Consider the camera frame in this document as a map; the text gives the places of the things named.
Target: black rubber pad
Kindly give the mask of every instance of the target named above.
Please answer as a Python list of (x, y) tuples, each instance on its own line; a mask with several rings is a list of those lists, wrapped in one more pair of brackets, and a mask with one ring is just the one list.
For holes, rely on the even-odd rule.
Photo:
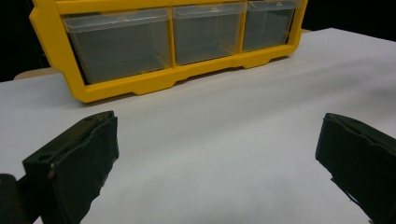
[(44, 223), (79, 223), (119, 157), (112, 111), (87, 117), (23, 161)]
[(326, 114), (316, 159), (375, 224), (396, 223), (396, 139), (356, 119)]

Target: plastic drawer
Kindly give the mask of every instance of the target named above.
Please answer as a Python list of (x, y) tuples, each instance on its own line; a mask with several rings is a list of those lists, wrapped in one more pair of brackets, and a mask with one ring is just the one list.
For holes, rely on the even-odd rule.
[(173, 7), (176, 64), (236, 53), (245, 3)]
[(248, 1), (243, 51), (284, 45), (299, 0)]
[(166, 7), (63, 20), (90, 84), (170, 66)]

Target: white table surface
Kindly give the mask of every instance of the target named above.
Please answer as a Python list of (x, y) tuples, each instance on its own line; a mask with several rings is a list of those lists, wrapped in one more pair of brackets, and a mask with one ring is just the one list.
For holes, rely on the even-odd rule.
[(332, 112), (396, 136), (396, 43), (335, 29), (289, 58), (84, 105), (61, 74), (0, 83), (0, 172), (114, 110), (120, 158), (82, 223), (367, 224), (315, 160)]

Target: yellow storage organizer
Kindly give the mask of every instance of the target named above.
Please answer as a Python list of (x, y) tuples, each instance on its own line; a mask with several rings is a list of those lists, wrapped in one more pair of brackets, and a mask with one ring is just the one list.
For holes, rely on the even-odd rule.
[(298, 47), (307, 0), (34, 0), (52, 67), (84, 103), (171, 88)]

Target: yellow plastic frame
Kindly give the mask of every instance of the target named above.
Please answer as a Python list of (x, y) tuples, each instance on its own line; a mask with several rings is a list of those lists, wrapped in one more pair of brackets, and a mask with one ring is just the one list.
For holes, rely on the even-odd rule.
[(307, 0), (294, 13), (286, 45), (269, 49), (242, 52), (246, 13), (242, 14), (237, 53), (232, 56), (209, 61), (176, 65), (173, 37), (173, 20), (169, 20), (169, 41), (171, 67), (137, 76), (114, 79), (102, 83), (86, 85), (78, 68), (71, 43), (61, 19), (62, 15), (88, 12), (133, 10), (150, 7), (169, 7), (191, 4), (213, 4), (226, 2), (246, 2), (247, 0), (34, 0), (30, 20), (35, 33), (46, 53), (51, 67), (63, 72), (72, 95), (81, 102), (88, 103), (129, 92), (137, 95), (171, 88), (177, 81), (230, 67), (250, 68), (269, 63), (271, 59), (292, 54), (297, 50), (301, 34)]

